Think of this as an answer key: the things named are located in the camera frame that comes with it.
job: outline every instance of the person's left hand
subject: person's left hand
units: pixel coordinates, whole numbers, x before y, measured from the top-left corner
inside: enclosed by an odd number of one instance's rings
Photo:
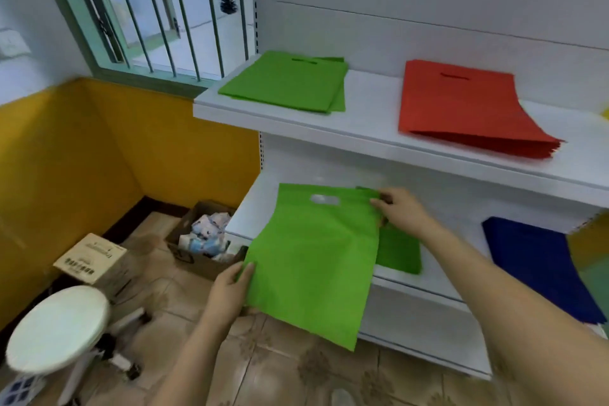
[[[254,274],[255,265],[250,263],[236,280],[242,266],[243,262],[238,262],[217,276],[201,317],[201,323],[217,328],[224,335],[246,302],[247,289]]]

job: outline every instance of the person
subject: person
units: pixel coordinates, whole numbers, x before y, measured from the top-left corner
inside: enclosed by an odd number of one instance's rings
[[[494,265],[403,188],[370,201],[434,255],[519,382],[546,404],[609,405],[609,343]],[[235,264],[216,279],[203,316],[152,406],[205,404],[216,355],[254,273]]]

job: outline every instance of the cardboard box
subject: cardboard box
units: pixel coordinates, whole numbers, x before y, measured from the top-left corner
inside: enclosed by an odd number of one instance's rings
[[[135,260],[124,247],[93,233],[76,243],[53,266],[98,288],[111,302],[136,275]]]
[[[229,262],[216,262],[203,254],[192,254],[189,251],[185,251],[178,247],[180,235],[190,233],[191,225],[202,215],[211,215],[216,212],[228,212],[232,216],[234,215],[234,211],[235,209],[232,207],[223,206],[214,201],[197,202],[165,238],[169,250],[174,255],[175,264],[187,272],[193,272],[204,278],[214,280],[229,266],[243,260],[246,256],[247,248],[241,248],[239,253]]]

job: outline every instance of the stool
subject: stool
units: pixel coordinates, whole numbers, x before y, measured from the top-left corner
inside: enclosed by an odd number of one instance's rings
[[[141,366],[115,351],[116,336],[127,325],[152,318],[143,308],[108,327],[110,302],[95,287],[81,285],[59,291],[36,305],[19,322],[6,348],[13,371],[44,375],[74,364],[58,406],[79,405],[76,391],[96,358],[108,360],[127,379],[139,377]]]

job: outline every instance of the round stool seat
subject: round stool seat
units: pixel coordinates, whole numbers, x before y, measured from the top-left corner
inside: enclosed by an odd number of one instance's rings
[[[90,350],[105,332],[110,303],[98,289],[74,286],[36,305],[17,325],[6,360],[17,372],[57,371]]]

